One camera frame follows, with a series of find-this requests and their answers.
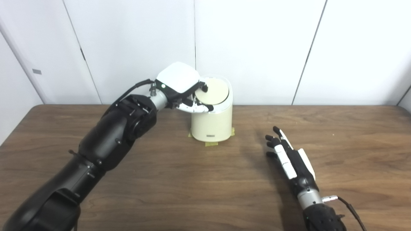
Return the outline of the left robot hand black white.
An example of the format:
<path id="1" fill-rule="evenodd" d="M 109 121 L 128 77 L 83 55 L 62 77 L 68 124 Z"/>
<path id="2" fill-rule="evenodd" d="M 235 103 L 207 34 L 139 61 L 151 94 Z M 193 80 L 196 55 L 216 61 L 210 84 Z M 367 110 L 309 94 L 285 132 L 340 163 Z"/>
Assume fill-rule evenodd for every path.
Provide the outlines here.
<path id="1" fill-rule="evenodd" d="M 197 90 L 208 91 L 205 79 L 185 63 L 176 62 L 166 67 L 158 74 L 155 84 L 165 97 L 164 108 L 176 108 L 191 114 L 214 111 L 213 105 L 201 103 L 195 96 Z"/>

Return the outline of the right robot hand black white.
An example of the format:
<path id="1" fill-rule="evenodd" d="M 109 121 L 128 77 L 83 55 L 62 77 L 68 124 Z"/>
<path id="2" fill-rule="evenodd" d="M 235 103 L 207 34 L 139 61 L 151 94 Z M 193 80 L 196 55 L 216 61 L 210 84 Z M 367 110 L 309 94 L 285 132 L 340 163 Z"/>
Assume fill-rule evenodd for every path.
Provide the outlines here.
<path id="1" fill-rule="evenodd" d="M 278 137 L 265 136 L 266 145 L 271 148 L 271 151 L 268 151 L 266 155 L 279 162 L 280 167 L 282 167 L 289 180 L 292 194 L 298 196 L 302 192 L 319 191 L 314 169 L 304 149 L 294 149 L 285 133 L 279 127 L 274 126 L 273 131 Z"/>

